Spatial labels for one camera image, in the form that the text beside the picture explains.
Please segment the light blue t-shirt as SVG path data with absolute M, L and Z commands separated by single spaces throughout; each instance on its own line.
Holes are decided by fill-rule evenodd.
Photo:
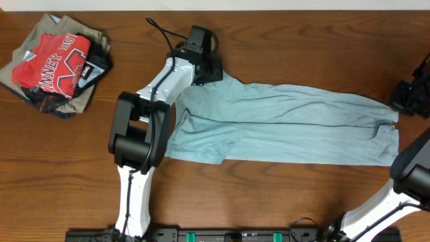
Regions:
M 175 107 L 174 159 L 389 166 L 398 155 L 398 114 L 352 93 L 225 75 L 188 87 Z

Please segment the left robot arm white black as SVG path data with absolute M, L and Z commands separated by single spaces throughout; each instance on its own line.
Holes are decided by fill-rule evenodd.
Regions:
M 183 42 L 169 46 L 165 66 L 146 87 L 118 96 L 108 143 L 121 182 L 113 241 L 145 239 L 151 222 L 150 188 L 165 156 L 171 106 L 189 86 L 222 80 L 218 45 L 213 31 L 192 26 Z

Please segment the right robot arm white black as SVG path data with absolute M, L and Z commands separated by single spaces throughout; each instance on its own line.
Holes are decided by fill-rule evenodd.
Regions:
M 413 81 L 401 81 L 390 97 L 401 114 L 429 117 L 429 57 L 413 72 Z M 388 182 L 364 204 L 332 223 L 320 241 L 401 241 L 390 226 L 418 211 L 429 212 L 429 130 L 394 160 Z

